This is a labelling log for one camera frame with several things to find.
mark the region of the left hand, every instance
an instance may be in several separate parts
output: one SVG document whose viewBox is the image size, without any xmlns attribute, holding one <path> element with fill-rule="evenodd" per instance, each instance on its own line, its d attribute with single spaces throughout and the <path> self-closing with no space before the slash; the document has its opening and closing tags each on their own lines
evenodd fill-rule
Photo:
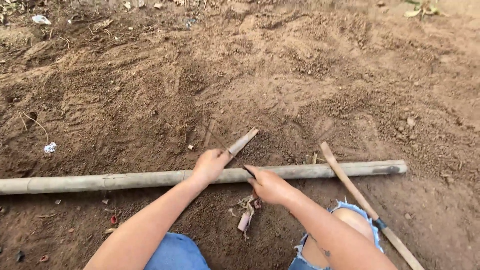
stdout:
<svg viewBox="0 0 480 270">
<path fill-rule="evenodd" d="M 230 153 L 225 150 L 207 150 L 197 160 L 193 168 L 193 177 L 206 185 L 215 181 L 230 161 Z"/>
</svg>

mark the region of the dirt ground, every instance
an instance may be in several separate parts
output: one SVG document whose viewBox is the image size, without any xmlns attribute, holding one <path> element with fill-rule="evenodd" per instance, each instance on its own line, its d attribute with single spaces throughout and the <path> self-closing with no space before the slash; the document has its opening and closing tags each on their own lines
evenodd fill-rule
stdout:
<svg viewBox="0 0 480 270">
<path fill-rule="evenodd" d="M 20 1 L 2 3 L 0 178 L 191 169 L 201 122 L 226 144 L 256 126 L 247 164 L 311 162 L 323 141 L 340 161 L 404 159 L 405 175 L 352 180 L 425 269 L 480 269 L 477 1 L 441 1 L 450 16 L 423 21 L 399 0 Z M 290 183 L 324 207 L 353 201 L 338 179 Z M 82 269 L 106 207 L 124 221 L 166 190 L 0 196 L 0 269 Z M 171 230 L 211 269 L 287 269 L 303 228 L 266 205 L 244 241 L 227 209 L 250 191 L 208 187 Z"/>
</svg>

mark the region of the knee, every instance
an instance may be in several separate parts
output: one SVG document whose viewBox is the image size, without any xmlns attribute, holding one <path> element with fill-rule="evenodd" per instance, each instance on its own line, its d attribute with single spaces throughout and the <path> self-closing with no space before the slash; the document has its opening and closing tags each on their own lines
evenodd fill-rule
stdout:
<svg viewBox="0 0 480 270">
<path fill-rule="evenodd" d="M 350 225 L 350 227 L 354 228 L 359 233 L 364 235 L 372 243 L 375 243 L 373 230 L 370 226 L 370 223 L 359 213 L 348 208 L 339 208 L 333 211 L 332 215 L 336 216 L 346 224 Z"/>
</svg>

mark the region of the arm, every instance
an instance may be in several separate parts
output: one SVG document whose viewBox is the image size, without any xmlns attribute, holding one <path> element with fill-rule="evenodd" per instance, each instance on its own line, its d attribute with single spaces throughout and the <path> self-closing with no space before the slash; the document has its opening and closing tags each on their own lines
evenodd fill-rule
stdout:
<svg viewBox="0 0 480 270">
<path fill-rule="evenodd" d="M 327 210 L 290 186 L 278 175 L 248 166 L 255 179 L 250 179 L 256 193 L 267 203 L 281 204 L 300 221 L 325 252 L 335 270 L 396 270 L 392 262 L 367 238 Z"/>
<path fill-rule="evenodd" d="M 229 153 L 209 150 L 200 156 L 193 174 L 129 218 L 100 248 L 84 270 L 142 270 L 173 222 L 222 172 Z"/>
</svg>

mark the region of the denim shorts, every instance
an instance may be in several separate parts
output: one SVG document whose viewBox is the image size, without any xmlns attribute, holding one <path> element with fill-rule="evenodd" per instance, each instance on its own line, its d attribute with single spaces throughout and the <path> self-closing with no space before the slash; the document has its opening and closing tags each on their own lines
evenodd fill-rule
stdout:
<svg viewBox="0 0 480 270">
<path fill-rule="evenodd" d="M 347 203 L 346 200 L 345 202 L 337 201 L 337 203 L 337 207 L 330 212 L 333 212 L 339 208 L 348 208 L 362 215 L 370 223 L 375 239 L 375 245 L 383 252 L 382 248 L 378 244 L 378 229 L 372 225 L 372 220 L 367 217 L 367 213 L 357 206 Z M 301 255 L 301 251 L 305 241 L 307 240 L 307 237 L 308 234 L 305 234 L 300 240 L 300 245 L 295 247 L 298 252 L 288 270 L 330 270 L 330 267 L 321 269 L 311 265 Z M 200 253 L 200 250 L 194 241 L 182 234 L 167 233 L 156 251 L 150 257 L 150 260 L 145 266 L 145 270 L 177 269 L 209 270 L 209 267 L 207 266 L 202 253 Z"/>
<path fill-rule="evenodd" d="M 373 238 L 374 238 L 374 241 L 375 241 L 375 246 L 378 249 L 380 249 L 380 251 L 382 251 L 382 252 L 384 251 L 379 244 L 378 228 L 375 227 L 372 224 L 372 219 L 368 218 L 367 213 L 364 210 L 360 209 L 356 205 L 347 203 L 347 199 L 345 199 L 344 202 L 343 201 L 337 201 L 337 206 L 334 209 L 329 210 L 329 211 L 330 211 L 330 213 L 332 213 L 333 211 L 335 211 L 339 208 L 347 208 L 347 209 L 350 209 L 350 210 L 355 211 L 355 212 L 359 213 L 360 215 L 362 215 L 370 223 L 370 227 L 372 228 L 372 231 L 373 231 Z M 293 259 L 293 261 L 290 264 L 288 270 L 332 270 L 330 267 L 319 268 L 319 267 L 313 266 L 312 264 L 307 262 L 307 260 L 302 256 L 301 251 L 303 249 L 303 245 L 305 245 L 305 241 L 307 240 L 307 237 L 308 237 L 308 234 L 304 233 L 302 239 L 300 240 L 300 245 L 295 246 L 295 248 L 297 249 L 297 255 Z"/>
</svg>

